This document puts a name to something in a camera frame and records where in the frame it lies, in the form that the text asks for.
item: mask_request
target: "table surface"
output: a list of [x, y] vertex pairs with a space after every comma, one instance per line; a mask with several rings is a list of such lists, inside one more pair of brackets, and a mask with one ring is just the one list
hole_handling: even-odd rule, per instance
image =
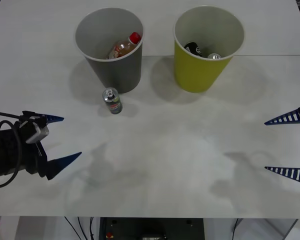
[[300, 183], [264, 169], [300, 167], [300, 124], [264, 125], [300, 107], [300, 56], [234, 57], [201, 94], [176, 85], [172, 57], [144, 57], [118, 115], [81, 56], [19, 57], [0, 111], [65, 117], [47, 155], [83, 153], [51, 181], [21, 171], [0, 216], [300, 218]]
[[300, 55], [300, 12], [295, 0], [1, 0], [0, 55], [67, 55], [83, 16], [120, 7], [137, 14], [144, 24], [143, 55], [171, 56], [175, 20], [200, 5], [224, 8], [241, 19], [246, 41], [238, 55]]

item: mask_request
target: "cable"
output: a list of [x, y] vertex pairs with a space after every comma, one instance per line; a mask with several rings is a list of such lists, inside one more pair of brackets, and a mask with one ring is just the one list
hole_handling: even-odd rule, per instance
[[90, 217], [90, 237], [91, 237], [91, 240], [95, 240], [94, 238], [94, 234], [92, 233], [92, 222], [94, 220], [94, 217]]
[[16, 140], [16, 144], [17, 144], [17, 149], [18, 149], [17, 150], [18, 151], [18, 159], [17, 159], [16, 165], [15, 165], [13, 175], [10, 177], [10, 179], [8, 181], [6, 181], [3, 184], [0, 184], [0, 188], [3, 188], [5, 186], [7, 186], [8, 184], [10, 184], [15, 179], [15, 177], [17, 176], [17, 174], [19, 172], [19, 168], [20, 168], [21, 160], [22, 160], [22, 145], [21, 145], [21, 140], [20, 140], [20, 137], [18, 135], [16, 127], [10, 121], [3, 120], [3, 121], [0, 122], [0, 131], [1, 131], [1, 127], [2, 127], [3, 124], [8, 124], [11, 127], [12, 131], [13, 131], [13, 134], [14, 134], [15, 140]]
[[19, 120], [23, 120], [23, 121], [35, 122], [34, 119], [28, 118], [26, 116], [17, 116], [17, 115], [13, 115], [13, 114], [9, 114], [9, 113], [4, 113], [4, 112], [0, 112], [0, 116], [13, 118], [13, 119], [19, 119]]
[[70, 226], [72, 227], [73, 231], [75, 231], [75, 233], [76, 233], [76, 235], [78, 236], [78, 238], [79, 238], [80, 240], [82, 240], [81, 237], [79, 236], [79, 234], [77, 233], [77, 231], [75, 230], [74, 226], [72, 226], [71, 222], [69, 222], [68, 218], [67, 218], [66, 216], [65, 216], [64, 218], [65, 218], [65, 220], [70, 224]]
[[80, 222], [80, 218], [79, 218], [79, 217], [77, 217], [77, 218], [78, 218], [78, 222], [79, 222], [79, 226], [80, 226], [81, 232], [82, 232], [82, 234], [83, 234], [85, 240], [88, 240], [88, 238], [87, 238], [87, 236], [86, 236], [84, 230], [82, 229], [81, 222]]
[[236, 230], [236, 228], [237, 228], [238, 220], [239, 220], [239, 218], [236, 219], [235, 224], [234, 224], [233, 234], [232, 234], [232, 240], [234, 240], [234, 237], [235, 237], [235, 230]]

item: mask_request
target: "yellow bin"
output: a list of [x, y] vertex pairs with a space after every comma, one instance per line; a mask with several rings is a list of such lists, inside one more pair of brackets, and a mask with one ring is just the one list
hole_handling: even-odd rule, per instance
[[[245, 40], [242, 23], [230, 12], [215, 6], [198, 6], [184, 12], [175, 22], [174, 75], [184, 90], [208, 90]], [[196, 56], [184, 46], [195, 42], [202, 52]], [[220, 59], [206, 58], [219, 54]]]

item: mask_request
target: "soda can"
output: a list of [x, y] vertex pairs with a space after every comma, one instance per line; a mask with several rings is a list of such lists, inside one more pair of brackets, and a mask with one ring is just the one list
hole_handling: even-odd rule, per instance
[[202, 57], [202, 53], [198, 47], [198, 45], [194, 42], [188, 42], [185, 46], [184, 46], [185, 50], [187, 50], [189, 53], [192, 53], [196, 56]]
[[118, 91], [113, 87], [106, 88], [102, 93], [103, 101], [112, 114], [118, 114], [122, 111]]
[[221, 56], [217, 53], [211, 53], [209, 56], [208, 56], [208, 59], [220, 59]]

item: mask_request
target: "gray bin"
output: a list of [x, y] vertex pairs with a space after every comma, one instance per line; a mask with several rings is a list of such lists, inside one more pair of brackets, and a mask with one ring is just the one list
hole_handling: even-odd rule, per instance
[[[106, 59], [116, 42], [137, 32], [141, 41], [125, 56]], [[134, 89], [141, 77], [144, 28], [132, 12], [121, 8], [103, 8], [88, 14], [76, 28], [75, 43], [106, 88], [120, 94]]]

